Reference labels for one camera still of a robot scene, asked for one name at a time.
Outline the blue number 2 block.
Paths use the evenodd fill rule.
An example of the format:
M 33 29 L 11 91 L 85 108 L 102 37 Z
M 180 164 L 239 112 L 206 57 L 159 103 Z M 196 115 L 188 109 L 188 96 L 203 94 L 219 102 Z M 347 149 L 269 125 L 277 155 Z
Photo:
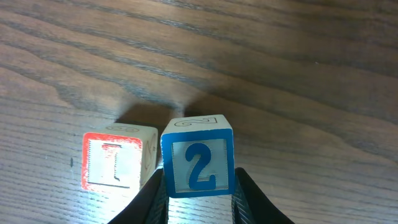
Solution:
M 169 197 L 234 194 L 234 134 L 222 114 L 171 119 L 160 146 Z

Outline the red letter I block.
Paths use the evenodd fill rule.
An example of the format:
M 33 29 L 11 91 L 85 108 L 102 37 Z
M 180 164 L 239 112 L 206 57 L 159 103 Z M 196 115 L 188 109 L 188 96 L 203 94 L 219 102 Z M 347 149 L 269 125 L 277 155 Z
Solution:
M 113 123 L 83 135 L 81 187 L 137 193 L 157 167 L 159 131 L 155 127 Z

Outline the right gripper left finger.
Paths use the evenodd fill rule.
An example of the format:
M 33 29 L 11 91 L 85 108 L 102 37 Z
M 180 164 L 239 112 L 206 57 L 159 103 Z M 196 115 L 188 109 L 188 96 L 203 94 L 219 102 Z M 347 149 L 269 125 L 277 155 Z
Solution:
M 169 195 L 163 169 L 157 169 L 133 200 L 109 224 L 168 224 Z

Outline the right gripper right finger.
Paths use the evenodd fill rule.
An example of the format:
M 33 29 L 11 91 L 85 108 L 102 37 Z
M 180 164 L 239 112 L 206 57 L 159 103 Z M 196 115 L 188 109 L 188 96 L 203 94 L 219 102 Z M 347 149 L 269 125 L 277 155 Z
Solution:
M 235 192 L 231 197 L 233 224 L 294 224 L 242 167 L 235 168 L 235 175 Z

